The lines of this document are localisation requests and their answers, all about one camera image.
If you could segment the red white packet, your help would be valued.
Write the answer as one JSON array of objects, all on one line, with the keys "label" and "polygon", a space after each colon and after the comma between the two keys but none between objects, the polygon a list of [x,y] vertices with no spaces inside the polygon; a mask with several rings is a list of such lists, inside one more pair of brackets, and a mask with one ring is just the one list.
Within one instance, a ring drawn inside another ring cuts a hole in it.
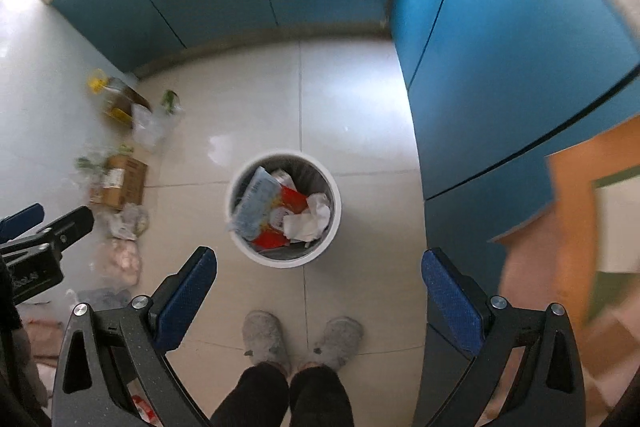
[{"label": "red white packet", "polygon": [[258,232],[250,239],[258,251],[271,251],[288,247],[291,242],[284,236],[282,220],[287,215],[297,215],[307,208],[307,197],[278,183],[276,194],[268,196],[259,205]]}]

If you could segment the left grey slipper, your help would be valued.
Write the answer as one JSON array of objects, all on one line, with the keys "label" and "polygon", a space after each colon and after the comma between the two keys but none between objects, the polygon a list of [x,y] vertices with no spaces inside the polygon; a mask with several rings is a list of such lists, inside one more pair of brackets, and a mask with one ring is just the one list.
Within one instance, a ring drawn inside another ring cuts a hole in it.
[{"label": "left grey slipper", "polygon": [[254,366],[268,364],[285,377],[290,376],[291,359],[282,331],[282,326],[273,314],[250,311],[242,326],[244,355]]}]

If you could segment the left black trouser leg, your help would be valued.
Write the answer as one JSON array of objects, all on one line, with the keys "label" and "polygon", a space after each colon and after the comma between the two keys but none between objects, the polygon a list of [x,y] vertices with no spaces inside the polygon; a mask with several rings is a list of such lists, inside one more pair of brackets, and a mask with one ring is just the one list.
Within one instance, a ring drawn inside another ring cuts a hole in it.
[{"label": "left black trouser leg", "polygon": [[279,427],[288,410],[288,380],[272,364],[262,362],[242,373],[216,411],[212,426]]}]

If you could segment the green vegetable scrap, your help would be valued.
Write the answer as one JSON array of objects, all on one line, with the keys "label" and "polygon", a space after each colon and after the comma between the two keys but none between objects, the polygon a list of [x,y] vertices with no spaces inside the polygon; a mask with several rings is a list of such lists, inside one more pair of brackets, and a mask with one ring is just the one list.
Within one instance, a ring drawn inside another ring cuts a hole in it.
[{"label": "green vegetable scrap", "polygon": [[167,115],[175,115],[181,109],[179,95],[172,90],[166,90],[160,99],[160,107]]}]

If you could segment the white plastic wrapper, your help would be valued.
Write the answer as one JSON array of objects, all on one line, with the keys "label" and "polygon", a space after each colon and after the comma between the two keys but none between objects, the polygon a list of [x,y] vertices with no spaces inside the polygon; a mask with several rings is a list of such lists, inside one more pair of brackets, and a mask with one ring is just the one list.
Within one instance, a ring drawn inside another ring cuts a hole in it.
[{"label": "white plastic wrapper", "polygon": [[283,234],[294,243],[311,243],[318,239],[331,220],[330,201],[326,194],[316,193],[307,197],[307,208],[297,215],[287,215],[282,220]]}]

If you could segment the yellow cooking oil bottle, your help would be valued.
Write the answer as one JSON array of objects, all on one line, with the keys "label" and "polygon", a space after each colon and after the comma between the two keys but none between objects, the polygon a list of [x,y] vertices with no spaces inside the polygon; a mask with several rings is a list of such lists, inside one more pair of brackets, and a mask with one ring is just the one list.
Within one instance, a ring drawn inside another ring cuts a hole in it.
[{"label": "yellow cooking oil bottle", "polygon": [[135,105],[151,109],[150,103],[136,90],[121,79],[106,75],[102,69],[95,69],[89,75],[87,86],[102,112],[128,128],[134,123]]}]

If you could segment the brown cardboard box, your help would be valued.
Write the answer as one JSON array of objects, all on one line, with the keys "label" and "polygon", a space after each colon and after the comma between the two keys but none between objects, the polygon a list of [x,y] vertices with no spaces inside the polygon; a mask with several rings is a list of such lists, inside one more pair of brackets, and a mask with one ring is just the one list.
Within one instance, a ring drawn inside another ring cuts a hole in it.
[{"label": "brown cardboard box", "polygon": [[148,166],[128,155],[107,158],[92,192],[92,201],[108,208],[123,210],[127,204],[141,205]]}]

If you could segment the pink bag of food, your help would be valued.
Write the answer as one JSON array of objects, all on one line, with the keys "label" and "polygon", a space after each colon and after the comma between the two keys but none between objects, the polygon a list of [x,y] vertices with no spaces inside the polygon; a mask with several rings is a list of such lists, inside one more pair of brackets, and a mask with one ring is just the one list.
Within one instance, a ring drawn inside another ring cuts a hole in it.
[{"label": "pink bag of food", "polygon": [[127,239],[106,241],[96,254],[96,271],[118,291],[136,286],[142,271],[137,243]]}]

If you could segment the right grey slipper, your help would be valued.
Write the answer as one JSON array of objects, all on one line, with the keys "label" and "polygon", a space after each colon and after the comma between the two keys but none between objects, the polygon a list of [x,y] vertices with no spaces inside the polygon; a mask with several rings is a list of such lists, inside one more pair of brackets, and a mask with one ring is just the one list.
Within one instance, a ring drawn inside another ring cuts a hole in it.
[{"label": "right grey slipper", "polygon": [[359,352],[363,326],[351,317],[335,317],[326,323],[323,333],[311,349],[308,361],[338,372]]}]

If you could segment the white round trash bin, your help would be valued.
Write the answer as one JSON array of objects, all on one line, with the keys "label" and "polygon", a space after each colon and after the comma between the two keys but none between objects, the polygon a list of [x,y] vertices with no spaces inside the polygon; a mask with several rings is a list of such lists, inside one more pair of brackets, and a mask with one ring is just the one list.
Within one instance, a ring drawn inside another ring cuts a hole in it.
[{"label": "white round trash bin", "polygon": [[232,241],[247,258],[293,269],[329,248],[341,223],[342,199],[332,174],[317,159],[274,150],[240,170],[224,210]]}]

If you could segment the right black trouser leg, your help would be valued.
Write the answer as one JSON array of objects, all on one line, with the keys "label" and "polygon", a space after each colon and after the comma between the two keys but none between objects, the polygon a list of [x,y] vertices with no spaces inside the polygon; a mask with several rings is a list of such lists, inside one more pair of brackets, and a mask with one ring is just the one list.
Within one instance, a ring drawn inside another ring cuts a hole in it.
[{"label": "right black trouser leg", "polygon": [[299,371],[290,384],[290,426],[354,427],[348,394],[337,373],[325,365]]}]

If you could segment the light blue plastic package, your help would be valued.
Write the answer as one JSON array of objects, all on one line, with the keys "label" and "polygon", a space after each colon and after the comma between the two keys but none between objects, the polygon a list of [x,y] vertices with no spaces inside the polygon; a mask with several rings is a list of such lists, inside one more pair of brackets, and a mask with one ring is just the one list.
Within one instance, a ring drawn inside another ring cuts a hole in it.
[{"label": "light blue plastic package", "polygon": [[264,167],[257,167],[233,209],[230,228],[246,241],[257,239],[280,193],[281,184]]}]

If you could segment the grey slipper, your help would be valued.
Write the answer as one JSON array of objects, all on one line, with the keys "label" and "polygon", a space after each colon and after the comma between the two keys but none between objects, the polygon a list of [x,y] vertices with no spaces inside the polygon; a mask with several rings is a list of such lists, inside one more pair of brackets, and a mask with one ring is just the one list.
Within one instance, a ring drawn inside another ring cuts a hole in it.
[{"label": "grey slipper", "polygon": [[335,317],[326,323],[323,333],[311,349],[308,361],[338,372],[359,352],[363,326],[351,317]]},{"label": "grey slipper", "polygon": [[291,359],[282,331],[282,326],[273,314],[250,311],[242,326],[244,355],[254,366],[268,364],[285,377],[290,376]]}]

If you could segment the black trouser leg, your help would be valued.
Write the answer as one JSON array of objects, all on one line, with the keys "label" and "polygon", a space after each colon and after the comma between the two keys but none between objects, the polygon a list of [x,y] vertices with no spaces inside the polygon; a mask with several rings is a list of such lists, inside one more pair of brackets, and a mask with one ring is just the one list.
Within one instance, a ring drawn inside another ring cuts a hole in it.
[{"label": "black trouser leg", "polygon": [[272,364],[262,362],[242,373],[216,411],[212,426],[279,427],[288,410],[288,380]]},{"label": "black trouser leg", "polygon": [[348,394],[337,373],[325,365],[299,371],[290,384],[290,426],[354,427]]}]

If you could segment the clear plastic bag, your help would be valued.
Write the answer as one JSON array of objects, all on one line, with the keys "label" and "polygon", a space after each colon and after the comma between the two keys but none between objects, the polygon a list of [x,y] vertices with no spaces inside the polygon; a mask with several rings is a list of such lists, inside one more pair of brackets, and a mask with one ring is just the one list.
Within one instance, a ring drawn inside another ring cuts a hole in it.
[{"label": "clear plastic bag", "polygon": [[183,109],[175,105],[171,110],[165,106],[149,110],[142,105],[132,106],[132,139],[149,152],[160,150],[179,124]]}]

